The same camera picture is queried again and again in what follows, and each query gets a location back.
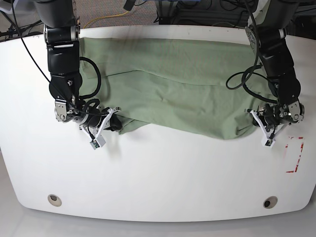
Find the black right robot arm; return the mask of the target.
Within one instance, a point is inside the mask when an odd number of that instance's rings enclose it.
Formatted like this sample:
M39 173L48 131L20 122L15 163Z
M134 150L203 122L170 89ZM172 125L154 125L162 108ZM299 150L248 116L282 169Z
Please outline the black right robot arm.
M55 114L58 121L76 121L87 132L92 143L97 135L93 131L119 131L120 120L115 115L118 108L100 109L96 95L101 89L102 77L97 65L79 53L80 23L74 13L71 0L36 0L35 8L44 23L44 39L47 48L48 70L51 80L49 91L55 99ZM80 95L82 76L80 62L90 64L97 75L95 90Z

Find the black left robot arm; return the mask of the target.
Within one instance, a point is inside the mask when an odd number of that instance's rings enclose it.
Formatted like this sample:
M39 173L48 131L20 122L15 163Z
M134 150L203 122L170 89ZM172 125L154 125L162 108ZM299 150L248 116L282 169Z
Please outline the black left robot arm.
M254 66L242 76L243 89L265 102L256 110L248 109L254 124L263 132L262 144L272 147L276 137L287 125L304 119L304 106L299 101L301 85L296 78L294 61L286 44L286 29L300 1L269 0L259 9L258 1L251 7L245 2L251 23L245 28L251 48L255 53ZM253 72L262 69L275 99L264 98L252 92L246 81Z

